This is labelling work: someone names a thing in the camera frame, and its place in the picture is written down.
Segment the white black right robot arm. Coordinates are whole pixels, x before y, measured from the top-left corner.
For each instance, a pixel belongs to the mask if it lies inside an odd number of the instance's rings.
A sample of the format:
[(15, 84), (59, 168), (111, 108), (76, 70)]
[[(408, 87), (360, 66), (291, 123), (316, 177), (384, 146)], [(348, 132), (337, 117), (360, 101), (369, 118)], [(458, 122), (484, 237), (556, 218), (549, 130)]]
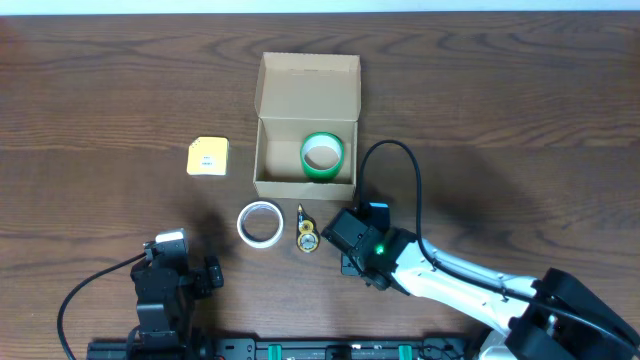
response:
[(409, 230), (387, 211), (343, 208), (322, 236), (369, 285), (431, 299), (487, 325), (478, 358), (633, 359), (639, 334), (573, 275), (513, 275), (460, 259)]

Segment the yellow sticky note pad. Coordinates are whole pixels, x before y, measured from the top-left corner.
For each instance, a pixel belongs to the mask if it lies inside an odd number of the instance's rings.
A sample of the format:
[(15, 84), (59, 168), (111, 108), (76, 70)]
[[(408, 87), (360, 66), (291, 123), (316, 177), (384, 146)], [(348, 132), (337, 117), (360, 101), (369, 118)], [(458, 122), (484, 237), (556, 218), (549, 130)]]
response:
[(186, 172), (191, 176), (225, 176), (228, 155), (226, 137), (198, 137), (189, 146)]

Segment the brown cardboard box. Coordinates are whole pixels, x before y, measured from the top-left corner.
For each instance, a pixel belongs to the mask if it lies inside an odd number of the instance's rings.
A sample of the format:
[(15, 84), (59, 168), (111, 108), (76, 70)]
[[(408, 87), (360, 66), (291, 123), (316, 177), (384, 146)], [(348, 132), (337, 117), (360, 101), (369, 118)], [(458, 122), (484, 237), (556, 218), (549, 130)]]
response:
[[(253, 184), (259, 196), (350, 201), (356, 187), (361, 64), (357, 55), (265, 52), (254, 101), (258, 116)], [(300, 148), (316, 132), (344, 146), (339, 174), (308, 178)]]

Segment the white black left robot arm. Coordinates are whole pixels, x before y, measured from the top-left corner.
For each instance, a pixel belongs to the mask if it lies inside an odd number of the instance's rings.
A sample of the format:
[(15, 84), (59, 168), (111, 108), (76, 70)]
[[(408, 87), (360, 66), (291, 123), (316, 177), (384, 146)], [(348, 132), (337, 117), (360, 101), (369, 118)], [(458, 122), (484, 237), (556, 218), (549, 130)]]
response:
[(128, 359), (213, 359), (214, 346), (193, 326), (198, 300), (224, 285), (214, 256), (191, 268), (187, 242), (152, 241), (144, 245), (142, 260), (131, 269), (137, 295), (139, 343), (127, 342)]

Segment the green tape roll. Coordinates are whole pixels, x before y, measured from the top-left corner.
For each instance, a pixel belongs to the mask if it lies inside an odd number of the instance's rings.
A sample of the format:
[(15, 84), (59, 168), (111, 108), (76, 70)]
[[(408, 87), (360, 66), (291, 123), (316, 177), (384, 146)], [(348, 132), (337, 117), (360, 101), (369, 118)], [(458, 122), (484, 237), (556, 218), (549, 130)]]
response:
[(316, 132), (305, 138), (300, 148), (304, 174), (314, 180), (326, 182), (334, 179), (344, 162), (341, 140), (328, 132)]

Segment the white tape roll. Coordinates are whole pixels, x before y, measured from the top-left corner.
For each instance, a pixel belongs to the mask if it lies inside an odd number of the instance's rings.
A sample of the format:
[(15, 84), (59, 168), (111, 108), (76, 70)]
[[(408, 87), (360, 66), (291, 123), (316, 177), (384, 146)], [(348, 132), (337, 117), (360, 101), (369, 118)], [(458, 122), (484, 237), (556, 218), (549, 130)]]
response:
[(247, 204), (238, 214), (236, 228), (249, 247), (264, 250), (273, 247), (284, 233), (284, 216), (280, 207), (268, 200)]

